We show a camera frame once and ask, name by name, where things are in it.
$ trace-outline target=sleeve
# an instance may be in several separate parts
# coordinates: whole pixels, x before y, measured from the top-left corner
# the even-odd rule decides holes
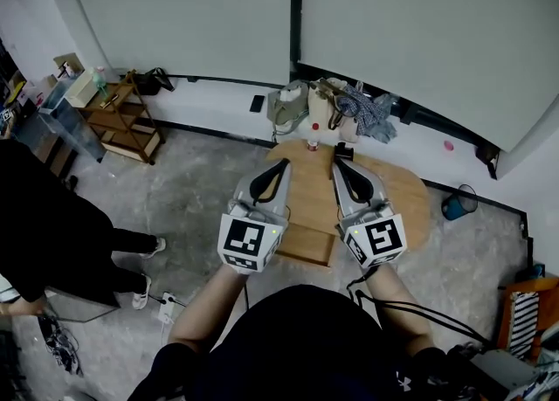
[[[428,348],[419,351],[412,359],[416,387],[423,399],[454,399],[455,391],[452,381],[452,363],[442,349]]]
[[[27,273],[23,265],[4,266],[2,276],[30,303],[37,301],[45,293],[45,283],[38,273]]]
[[[148,376],[128,401],[156,401],[182,394],[185,383],[197,367],[200,356],[183,343],[170,343],[155,356]]]

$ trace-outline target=power strip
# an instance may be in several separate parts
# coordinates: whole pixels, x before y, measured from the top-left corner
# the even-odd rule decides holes
[[[175,303],[169,299],[175,299],[175,296],[171,293],[163,293],[163,299],[166,303],[162,303],[159,307],[157,318],[163,323],[168,324],[173,319],[173,308],[175,307]]]

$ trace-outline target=wooden table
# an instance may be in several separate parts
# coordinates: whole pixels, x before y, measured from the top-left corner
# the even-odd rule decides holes
[[[289,227],[278,253],[320,266],[329,266],[332,245],[339,237],[338,205],[334,181],[330,179],[334,148],[321,144],[309,151],[304,140],[283,142],[266,159],[287,158],[292,164],[287,205]],[[355,154],[354,162],[377,173],[384,182],[388,199],[402,215],[408,249],[422,247],[429,238],[429,198],[419,177],[407,169]]]

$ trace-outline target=black bag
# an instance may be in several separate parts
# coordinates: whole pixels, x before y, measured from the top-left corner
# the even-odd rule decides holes
[[[156,67],[146,73],[135,73],[134,83],[136,83],[138,92],[142,95],[157,95],[161,88],[170,92],[175,90],[167,73],[161,67]]]

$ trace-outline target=black phone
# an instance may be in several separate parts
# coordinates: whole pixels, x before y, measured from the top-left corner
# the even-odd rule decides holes
[[[251,104],[251,112],[260,112],[264,104],[264,95],[254,95]]]

